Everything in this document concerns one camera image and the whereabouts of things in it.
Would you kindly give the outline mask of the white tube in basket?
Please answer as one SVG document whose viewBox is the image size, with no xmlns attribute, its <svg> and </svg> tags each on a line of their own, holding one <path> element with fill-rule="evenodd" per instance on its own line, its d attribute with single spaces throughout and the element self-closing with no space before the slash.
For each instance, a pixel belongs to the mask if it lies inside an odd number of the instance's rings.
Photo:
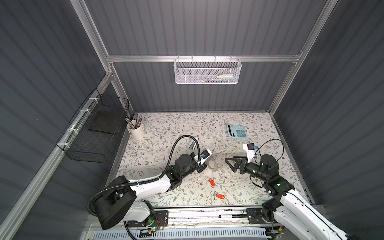
<svg viewBox="0 0 384 240">
<path fill-rule="evenodd" d="M 224 82 L 235 82 L 238 79 L 237 74 L 224 74 L 215 76 L 211 79 L 206 79 L 208 82 L 218 82 L 218 81 L 224 81 Z"/>
</svg>

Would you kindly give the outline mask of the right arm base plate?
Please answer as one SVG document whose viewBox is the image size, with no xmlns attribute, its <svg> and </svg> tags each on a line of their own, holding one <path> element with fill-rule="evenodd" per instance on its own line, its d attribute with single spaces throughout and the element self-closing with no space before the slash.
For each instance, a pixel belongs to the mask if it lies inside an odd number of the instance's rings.
<svg viewBox="0 0 384 240">
<path fill-rule="evenodd" d="M 246 215 L 250 224 L 267 224 L 271 222 L 270 212 L 265 208 L 247 208 Z"/>
</svg>

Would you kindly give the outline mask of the light blue calculator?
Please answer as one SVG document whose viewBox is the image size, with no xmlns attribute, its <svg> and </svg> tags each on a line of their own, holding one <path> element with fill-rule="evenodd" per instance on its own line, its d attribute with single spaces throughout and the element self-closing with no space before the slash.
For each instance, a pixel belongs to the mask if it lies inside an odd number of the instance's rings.
<svg viewBox="0 0 384 240">
<path fill-rule="evenodd" d="M 247 131 L 244 126 L 226 124 L 226 127 L 227 127 L 227 132 L 230 138 L 242 139 L 242 140 L 246 140 L 248 138 Z"/>
</svg>

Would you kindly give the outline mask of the red key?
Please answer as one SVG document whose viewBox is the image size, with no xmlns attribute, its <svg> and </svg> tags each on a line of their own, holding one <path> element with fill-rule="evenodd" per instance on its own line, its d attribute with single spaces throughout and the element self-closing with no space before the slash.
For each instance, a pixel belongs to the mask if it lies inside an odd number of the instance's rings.
<svg viewBox="0 0 384 240">
<path fill-rule="evenodd" d="M 219 194 L 219 193 L 216 194 L 216 197 L 219 198 L 219 199 L 221 199 L 221 200 L 224 200 L 224 199 L 225 199 L 225 196 L 222 195 L 222 194 Z"/>
<path fill-rule="evenodd" d="M 209 179 L 209 183 L 211 184 L 212 187 L 216 185 L 213 179 Z"/>
</svg>

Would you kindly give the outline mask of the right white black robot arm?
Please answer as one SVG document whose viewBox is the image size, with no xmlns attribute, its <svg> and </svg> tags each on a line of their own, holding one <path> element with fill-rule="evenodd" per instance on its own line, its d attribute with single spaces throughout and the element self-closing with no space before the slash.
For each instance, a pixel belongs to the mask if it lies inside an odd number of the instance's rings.
<svg viewBox="0 0 384 240">
<path fill-rule="evenodd" d="M 320 214 L 295 187 L 279 173 L 279 163 L 271 155 L 262 155 L 259 164 L 247 158 L 226 158 L 235 173 L 249 174 L 263 182 L 262 188 L 272 197 L 262 205 L 260 216 L 266 223 L 277 222 L 300 240 L 358 240 Z"/>
</svg>

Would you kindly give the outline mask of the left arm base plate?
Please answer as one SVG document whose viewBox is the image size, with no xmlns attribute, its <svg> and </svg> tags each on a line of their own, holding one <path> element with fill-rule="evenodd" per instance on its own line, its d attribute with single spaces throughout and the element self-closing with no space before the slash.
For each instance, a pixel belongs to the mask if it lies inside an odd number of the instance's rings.
<svg viewBox="0 0 384 240">
<path fill-rule="evenodd" d="M 144 227 L 166 227 L 168 225 L 169 211 L 155 211 L 151 213 L 142 222 L 128 221 L 130 228 L 144 228 Z"/>
</svg>

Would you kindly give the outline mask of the white pencil cup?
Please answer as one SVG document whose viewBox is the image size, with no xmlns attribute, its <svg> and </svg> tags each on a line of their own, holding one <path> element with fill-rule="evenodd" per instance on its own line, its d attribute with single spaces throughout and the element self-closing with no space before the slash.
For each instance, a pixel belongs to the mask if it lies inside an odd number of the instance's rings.
<svg viewBox="0 0 384 240">
<path fill-rule="evenodd" d="M 128 131 L 134 139 L 139 140 L 144 138 L 146 132 L 142 124 L 143 117 L 138 117 L 137 119 L 132 121 L 129 120 L 128 117 L 125 117 L 125 120 L 128 123 L 128 126 L 127 126 Z"/>
</svg>

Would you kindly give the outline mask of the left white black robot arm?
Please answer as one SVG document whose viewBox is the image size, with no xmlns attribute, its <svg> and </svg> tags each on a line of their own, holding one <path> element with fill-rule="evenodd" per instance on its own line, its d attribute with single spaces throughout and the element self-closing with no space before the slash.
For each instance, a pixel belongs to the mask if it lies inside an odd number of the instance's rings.
<svg viewBox="0 0 384 240">
<path fill-rule="evenodd" d="M 201 173 L 207 168 L 206 160 L 212 155 L 210 150 L 201 153 L 201 161 L 191 153 L 181 155 L 169 166 L 162 177 L 144 184 L 130 181 L 125 176 L 114 179 L 103 191 L 93 196 L 88 204 L 88 212 L 96 216 L 102 229 L 108 230 L 120 222 L 134 221 L 142 226 L 149 226 L 155 219 L 156 211 L 146 197 L 162 194 L 179 187 L 182 180 L 192 173 Z"/>
</svg>

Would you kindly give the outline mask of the aluminium front rail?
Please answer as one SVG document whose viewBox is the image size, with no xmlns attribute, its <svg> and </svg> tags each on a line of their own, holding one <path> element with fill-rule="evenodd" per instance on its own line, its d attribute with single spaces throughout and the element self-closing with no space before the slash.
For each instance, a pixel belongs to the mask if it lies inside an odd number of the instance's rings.
<svg viewBox="0 0 384 240">
<path fill-rule="evenodd" d="M 219 207 L 172 207 L 172 208 L 153 208 L 144 202 L 132 205 L 128 212 L 117 211 L 114 215 L 108 215 L 105 220 L 100 220 L 99 217 L 91 215 L 91 218 L 100 222 L 103 229 L 108 230 L 124 221 L 142 222 L 151 213 L 155 211 L 169 211 L 168 225 L 173 224 L 194 226 L 199 224 L 219 224 L 219 223 L 237 223 L 248 221 L 246 215 L 247 208 L 262 208 L 262 206 L 219 206 Z"/>
</svg>

